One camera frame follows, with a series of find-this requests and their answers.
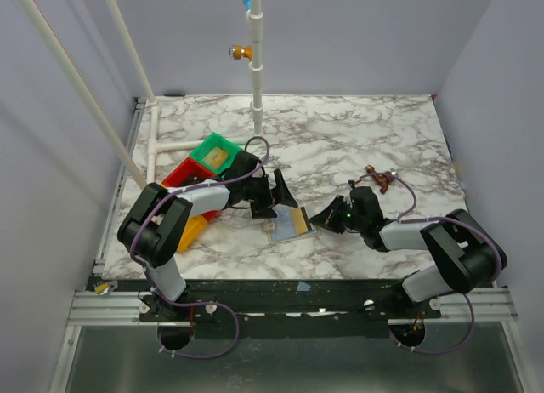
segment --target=lavender wall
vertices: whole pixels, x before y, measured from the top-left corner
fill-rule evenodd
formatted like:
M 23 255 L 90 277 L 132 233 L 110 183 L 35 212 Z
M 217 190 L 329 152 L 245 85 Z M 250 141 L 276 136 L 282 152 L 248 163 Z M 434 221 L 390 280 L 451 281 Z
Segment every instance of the lavender wall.
M 126 138 L 132 95 L 82 5 L 37 2 Z M 15 0 L 0 0 L 0 21 L 0 390 L 37 393 L 48 391 L 120 162 Z
M 142 93 L 104 0 L 84 0 Z M 248 94 L 242 0 L 117 0 L 157 94 Z M 265 93 L 432 94 L 490 0 L 263 0 Z
M 502 282 L 544 386 L 544 0 L 492 0 L 439 92 L 467 203 L 509 257 Z

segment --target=orange object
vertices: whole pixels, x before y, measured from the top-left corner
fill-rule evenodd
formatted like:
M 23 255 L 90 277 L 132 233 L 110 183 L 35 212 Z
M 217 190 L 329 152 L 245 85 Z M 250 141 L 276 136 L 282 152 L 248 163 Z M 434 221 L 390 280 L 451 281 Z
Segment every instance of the orange object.
M 184 234 L 181 236 L 178 245 L 178 253 L 182 253 L 185 249 L 198 237 L 199 234 L 206 228 L 208 220 L 203 215 L 191 217 L 187 220 Z
M 368 174 L 374 174 L 372 175 L 372 178 L 374 178 L 376 183 L 378 183 L 382 187 L 380 189 L 380 193 L 382 194 L 385 194 L 385 192 L 388 191 L 389 184 L 394 181 L 394 178 L 387 176 L 387 174 L 385 174 L 385 176 L 383 174 L 376 174 L 376 169 L 374 169 L 374 167 L 371 165 L 368 165 L 366 167 L 366 172 Z
M 196 160 L 190 157 L 186 158 L 181 164 L 169 174 L 163 181 L 165 187 L 183 187 L 193 185 L 199 181 L 213 177 L 215 174 L 204 168 Z M 200 216 L 195 216 L 187 220 L 184 234 L 181 236 L 178 245 L 178 252 L 183 252 L 206 228 L 211 219 L 213 219 L 219 211 L 204 213 Z
M 250 61 L 252 60 L 252 46 L 242 47 L 242 46 L 232 46 L 230 48 L 230 57 L 234 60 L 239 60 L 242 57 L 246 57 Z

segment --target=screw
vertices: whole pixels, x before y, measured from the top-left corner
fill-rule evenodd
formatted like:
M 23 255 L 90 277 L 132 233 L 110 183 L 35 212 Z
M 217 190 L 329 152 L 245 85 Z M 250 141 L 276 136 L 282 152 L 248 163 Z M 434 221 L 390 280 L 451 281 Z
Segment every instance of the screw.
M 216 310 L 218 310 L 218 307 L 216 305 L 206 305 L 206 312 L 208 314 L 213 314 L 213 312 L 215 312 Z
M 440 310 L 440 301 L 438 301 L 436 298 L 433 298 L 428 301 L 428 306 L 431 307 L 431 310 Z
M 374 304 L 374 301 L 373 301 L 373 300 L 367 299 L 367 300 L 363 303 L 363 308 L 365 308 L 365 310 L 373 310 L 374 308 L 376 308 L 376 305 Z
M 150 311 L 150 307 L 142 302 L 138 306 L 138 311 L 140 314 L 147 314 Z

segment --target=white marble surface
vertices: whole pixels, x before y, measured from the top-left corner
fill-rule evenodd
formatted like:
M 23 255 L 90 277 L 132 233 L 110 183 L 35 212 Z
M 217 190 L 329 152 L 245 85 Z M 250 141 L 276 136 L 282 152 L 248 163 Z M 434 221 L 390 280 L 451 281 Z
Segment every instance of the white marble surface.
M 249 96 L 193 96 L 160 101 L 159 140 L 175 142 L 206 138 L 211 132 L 226 138 L 250 136 Z M 347 195 L 348 179 L 377 170 L 397 168 L 411 184 L 419 204 L 414 215 L 445 214 L 465 208 L 462 191 L 446 149 L 439 120 L 429 96 L 303 97 L 266 96 L 263 136 L 272 145 L 269 172 L 282 169 L 300 205 L 320 211 L 336 194 Z M 134 161 L 142 172 L 150 113 L 139 130 Z M 252 149 L 262 155 L 260 147 Z M 162 181 L 188 151 L 158 157 L 157 181 Z M 395 217 L 411 198 L 399 184 L 385 195 L 375 188 L 384 214 Z M 129 179 L 122 194 L 117 223 L 106 252 L 104 278 L 143 278 L 116 231 L 139 190 Z M 218 279 L 339 279 L 400 278 L 431 262 L 426 252 L 370 250 L 355 234 L 321 235 L 269 245 L 263 221 L 249 210 L 223 211 L 176 261 L 187 278 Z

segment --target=white pole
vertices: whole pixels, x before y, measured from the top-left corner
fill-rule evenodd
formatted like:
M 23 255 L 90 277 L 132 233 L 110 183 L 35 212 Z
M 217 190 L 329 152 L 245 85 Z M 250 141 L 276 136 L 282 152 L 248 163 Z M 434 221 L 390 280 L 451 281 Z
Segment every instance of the white pole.
M 249 69 L 252 74 L 253 101 L 250 106 L 253 112 L 253 131 L 262 133 L 263 123 L 263 8 L 261 0 L 250 0 L 251 10 L 247 16 L 252 39 L 252 61 Z
M 229 139 L 230 142 L 233 144 L 241 145 L 245 144 L 249 140 L 249 136 L 243 137 L 243 138 L 234 138 Z M 198 145 L 200 145 L 203 140 L 187 140 L 185 142 L 170 142 L 170 143 L 162 143 L 162 144 L 156 144 L 156 151 L 157 153 L 160 152 L 168 152 L 168 151 L 182 151 L 185 149 L 195 149 Z
M 147 183 L 155 181 L 156 156 L 158 155 L 157 135 L 159 132 L 159 106 L 151 107 L 150 138 L 147 141 Z
M 34 0 L 17 0 L 24 12 L 36 27 L 36 30 L 42 36 L 43 41 L 49 47 L 49 50 L 59 62 L 60 67 L 70 80 L 72 87 L 76 90 L 79 97 L 82 99 L 85 106 L 94 118 L 94 121 L 99 125 L 100 129 L 104 133 L 105 137 L 110 141 L 117 155 L 121 158 L 121 161 L 127 168 L 128 172 L 132 175 L 140 188 L 145 187 L 145 178 L 138 170 L 138 167 L 134 163 L 130 154 L 125 148 L 125 145 L 117 136 L 115 129 L 111 126 L 108 119 L 105 117 L 104 112 L 100 109 L 100 106 L 94 99 L 92 93 L 89 91 L 87 84 L 83 81 L 83 78 L 77 70 L 74 63 L 71 61 L 70 56 L 66 53 L 64 47 L 60 43 L 53 29 L 43 16 L 40 8 L 37 6 Z
M 117 5 L 116 0 L 105 0 L 108 4 L 108 8 L 110 9 L 111 15 L 113 16 L 113 20 L 116 22 L 117 30 L 119 33 L 121 33 L 121 39 L 125 43 L 125 47 L 128 50 L 128 55 L 130 55 L 130 58 L 132 59 L 134 66 L 136 67 L 136 72 L 138 73 L 139 80 L 142 83 L 142 86 L 144 87 L 145 94 L 147 95 L 147 99 L 150 103 L 150 105 L 156 105 L 156 97 L 153 94 L 153 89 L 151 88 L 150 80 L 147 78 L 147 75 L 145 74 L 144 66 L 142 65 L 142 62 L 139 59 L 138 52 L 136 51 L 136 47 L 134 46 L 133 39 L 130 37 L 130 33 L 128 32 L 127 24 L 125 23 L 125 20 L 122 18 L 121 10 L 119 9 L 119 6 Z

